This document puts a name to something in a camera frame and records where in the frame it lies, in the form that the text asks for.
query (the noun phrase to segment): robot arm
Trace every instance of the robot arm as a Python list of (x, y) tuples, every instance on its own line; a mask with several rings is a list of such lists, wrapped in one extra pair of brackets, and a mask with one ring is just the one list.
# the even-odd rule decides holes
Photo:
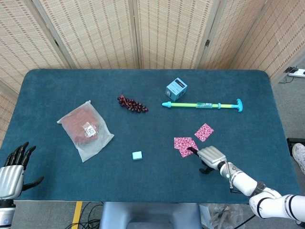
[(22, 191), (35, 187), (44, 177), (30, 184), (23, 184), (23, 176), (35, 146), (25, 152), (28, 142), (19, 146), (11, 153), (3, 167), (0, 168), (0, 228), (9, 229), (13, 220), (16, 206), (14, 199)]
[(249, 204), (252, 212), (261, 218), (281, 217), (305, 222), (305, 197), (286, 195), (281, 196), (277, 191), (266, 187), (263, 182), (257, 182), (241, 171), (225, 155), (214, 146), (202, 150), (189, 148), (205, 164), (208, 169), (200, 169), (204, 174), (219, 170), (221, 176), (229, 181), (231, 192), (236, 187), (241, 193), (250, 197)]

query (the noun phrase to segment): light blue cube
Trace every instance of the light blue cube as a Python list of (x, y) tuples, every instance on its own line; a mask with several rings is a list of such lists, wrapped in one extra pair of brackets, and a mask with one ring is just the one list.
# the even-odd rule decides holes
[(133, 152), (132, 153), (133, 160), (140, 160), (142, 159), (142, 151)]
[(179, 78), (176, 78), (166, 87), (165, 93), (173, 101), (176, 101), (186, 93), (186, 89), (187, 89), (187, 85), (185, 84), (185, 82), (183, 82)]

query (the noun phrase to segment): label sticker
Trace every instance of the label sticker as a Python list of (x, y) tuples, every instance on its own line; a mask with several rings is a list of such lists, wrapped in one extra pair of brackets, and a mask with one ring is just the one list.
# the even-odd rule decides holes
[(212, 108), (212, 104), (207, 104), (207, 103), (197, 103), (196, 108)]
[(179, 85), (179, 86), (181, 86), (182, 88), (184, 88), (185, 86), (184, 86), (184, 84), (183, 83), (181, 83), (179, 80), (175, 80), (175, 82)]
[(90, 125), (90, 123), (86, 122), (86, 124), (83, 125), (82, 127), (86, 131), (85, 133), (86, 137), (91, 137), (96, 134), (96, 127)]

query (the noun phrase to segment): grapes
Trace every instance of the grapes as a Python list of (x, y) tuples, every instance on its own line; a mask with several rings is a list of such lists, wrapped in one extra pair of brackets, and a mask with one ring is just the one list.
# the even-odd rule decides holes
[(148, 108), (143, 106), (142, 103), (135, 101), (134, 99), (127, 99), (124, 95), (120, 95), (117, 100), (119, 100), (119, 104), (123, 107), (125, 106), (131, 112), (148, 112)]

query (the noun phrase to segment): small blue block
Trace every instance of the small blue block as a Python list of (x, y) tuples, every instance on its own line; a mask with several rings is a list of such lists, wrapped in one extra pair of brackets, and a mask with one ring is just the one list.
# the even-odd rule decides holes
[(133, 152), (132, 153), (133, 160), (140, 160), (142, 159), (142, 151)]

